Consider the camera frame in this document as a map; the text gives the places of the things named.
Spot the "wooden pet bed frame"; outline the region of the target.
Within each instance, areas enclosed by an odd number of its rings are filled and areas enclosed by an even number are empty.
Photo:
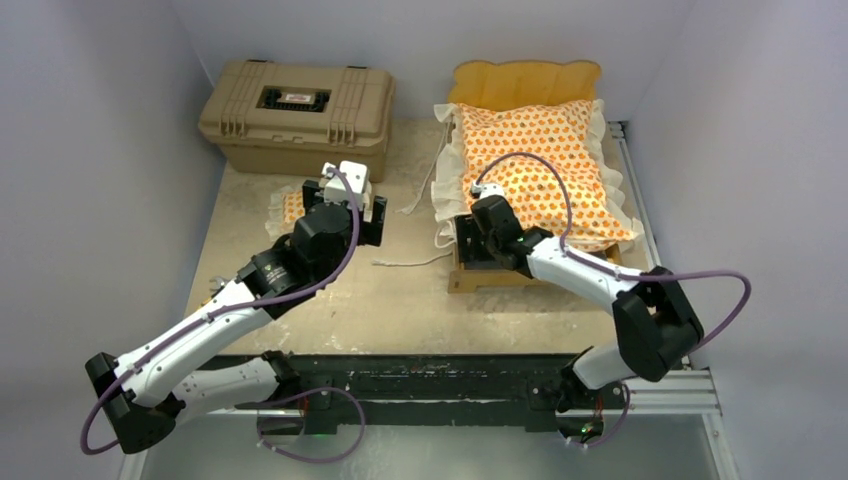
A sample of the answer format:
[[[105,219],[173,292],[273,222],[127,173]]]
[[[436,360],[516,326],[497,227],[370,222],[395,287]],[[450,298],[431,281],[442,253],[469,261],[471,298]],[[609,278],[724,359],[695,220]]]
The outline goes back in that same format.
[[[601,100],[596,94],[600,66],[579,60],[565,64],[542,61],[492,63],[470,61],[454,71],[454,85],[445,103],[466,103],[495,111],[529,105],[553,106],[573,100]],[[518,287],[528,279],[506,270],[468,270],[458,263],[456,244],[455,267],[448,289],[452,293],[472,293],[483,287]],[[619,262],[620,247],[591,253]]]

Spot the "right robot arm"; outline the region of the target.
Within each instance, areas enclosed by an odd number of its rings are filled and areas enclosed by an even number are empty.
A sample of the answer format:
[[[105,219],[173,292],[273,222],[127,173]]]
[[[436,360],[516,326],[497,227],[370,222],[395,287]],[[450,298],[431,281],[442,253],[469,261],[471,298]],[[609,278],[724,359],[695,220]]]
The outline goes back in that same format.
[[[610,383],[660,381],[705,337],[682,287],[662,267],[644,273],[564,247],[549,230],[523,227],[499,195],[476,201],[453,224],[461,247],[576,294],[612,317],[615,340],[585,350],[563,369],[561,392],[573,406],[588,405]]]

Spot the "orange patterned white blanket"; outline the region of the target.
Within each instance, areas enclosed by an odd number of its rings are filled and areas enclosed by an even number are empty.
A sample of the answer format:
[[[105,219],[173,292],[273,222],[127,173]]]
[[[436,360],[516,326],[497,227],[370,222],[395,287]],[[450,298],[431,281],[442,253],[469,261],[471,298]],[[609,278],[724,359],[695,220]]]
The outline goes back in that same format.
[[[624,211],[622,174],[604,159],[603,101],[505,111],[444,103],[434,115],[444,126],[439,148],[415,198],[399,211],[409,215],[430,197],[441,257],[459,241],[449,222],[469,213],[476,185],[500,187],[523,227],[564,235],[574,249],[626,249],[643,236],[642,222]]]

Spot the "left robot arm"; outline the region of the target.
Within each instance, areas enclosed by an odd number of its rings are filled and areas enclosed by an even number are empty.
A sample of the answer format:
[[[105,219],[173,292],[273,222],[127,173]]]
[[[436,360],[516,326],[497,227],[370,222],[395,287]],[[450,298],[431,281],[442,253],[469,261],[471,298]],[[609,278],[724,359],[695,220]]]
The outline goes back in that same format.
[[[334,282],[359,245],[382,241],[387,201],[376,196],[364,213],[342,176],[303,185],[305,214],[268,250],[254,255],[197,311],[137,349],[99,353],[85,369],[97,401],[84,420],[80,449],[114,447],[139,453],[176,428],[213,411],[239,407],[304,408],[330,385],[304,386],[280,351],[239,365],[206,369],[223,348],[314,298]]]

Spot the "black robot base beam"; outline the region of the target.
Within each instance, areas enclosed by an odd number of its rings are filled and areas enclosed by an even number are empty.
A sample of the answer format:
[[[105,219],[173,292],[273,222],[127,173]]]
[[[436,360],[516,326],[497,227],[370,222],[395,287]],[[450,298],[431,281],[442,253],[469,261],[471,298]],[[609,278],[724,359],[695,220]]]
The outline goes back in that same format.
[[[239,407],[299,408],[308,434],[360,422],[595,434],[603,430],[602,410],[625,404],[619,385],[589,391],[567,379],[570,354],[265,356],[281,372],[281,386]]]

